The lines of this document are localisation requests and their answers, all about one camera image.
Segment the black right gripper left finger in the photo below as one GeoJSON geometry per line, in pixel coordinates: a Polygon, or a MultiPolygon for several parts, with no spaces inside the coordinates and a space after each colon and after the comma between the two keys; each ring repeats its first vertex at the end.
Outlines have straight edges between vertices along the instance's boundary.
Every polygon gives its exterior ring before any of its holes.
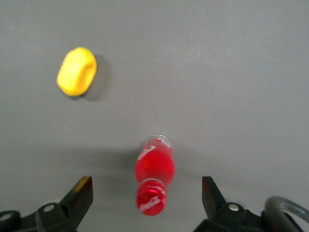
{"type": "Polygon", "coordinates": [[[20,219],[20,232],[75,232],[93,202],[92,177],[82,177],[58,203],[20,219]]]}

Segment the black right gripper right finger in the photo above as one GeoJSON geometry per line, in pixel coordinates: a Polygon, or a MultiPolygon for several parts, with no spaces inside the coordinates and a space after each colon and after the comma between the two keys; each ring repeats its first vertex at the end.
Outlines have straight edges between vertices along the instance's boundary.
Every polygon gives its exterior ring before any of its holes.
{"type": "Polygon", "coordinates": [[[227,202],[213,178],[202,177],[202,203],[207,215],[196,232],[264,232],[260,216],[240,204],[227,202]]]}

